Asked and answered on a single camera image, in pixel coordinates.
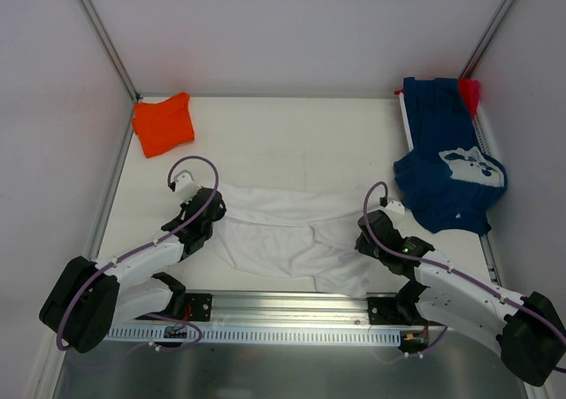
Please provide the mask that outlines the white t shirt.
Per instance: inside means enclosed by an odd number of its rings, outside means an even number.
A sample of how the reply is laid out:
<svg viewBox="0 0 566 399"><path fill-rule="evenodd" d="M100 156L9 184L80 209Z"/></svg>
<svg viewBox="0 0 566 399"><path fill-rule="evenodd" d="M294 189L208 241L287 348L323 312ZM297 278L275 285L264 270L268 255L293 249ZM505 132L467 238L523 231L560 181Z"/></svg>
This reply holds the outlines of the white t shirt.
<svg viewBox="0 0 566 399"><path fill-rule="evenodd" d="M310 278L316 291L362 297L371 259L355 249L363 193L219 186L225 216L206 248L233 269L275 279Z"/></svg>

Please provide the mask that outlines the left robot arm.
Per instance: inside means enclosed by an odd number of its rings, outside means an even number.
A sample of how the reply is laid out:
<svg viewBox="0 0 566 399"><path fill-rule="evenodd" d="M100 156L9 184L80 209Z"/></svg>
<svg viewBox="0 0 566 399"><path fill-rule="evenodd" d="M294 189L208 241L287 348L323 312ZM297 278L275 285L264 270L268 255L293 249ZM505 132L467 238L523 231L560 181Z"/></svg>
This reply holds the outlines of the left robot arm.
<svg viewBox="0 0 566 399"><path fill-rule="evenodd" d="M186 288L165 270L203 247L226 205L216 189L199 188L180 208L154 241L107 262L76 257L65 266L39 313L59 349L86 353L122 323L182 314Z"/></svg>

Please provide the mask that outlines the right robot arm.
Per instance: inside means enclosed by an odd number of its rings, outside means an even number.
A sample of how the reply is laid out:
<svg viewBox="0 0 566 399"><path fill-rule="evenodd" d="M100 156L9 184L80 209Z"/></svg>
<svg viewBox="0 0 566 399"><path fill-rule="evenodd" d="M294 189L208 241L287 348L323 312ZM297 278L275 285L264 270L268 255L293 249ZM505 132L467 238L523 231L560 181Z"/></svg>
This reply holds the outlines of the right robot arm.
<svg viewBox="0 0 566 399"><path fill-rule="evenodd" d="M364 214L357 225L356 250L407 280L384 311L369 311L371 318L452 328L490 349L534 387L557 371L565 356L565 326L546 296L480 280L430 243L402 236L382 210Z"/></svg>

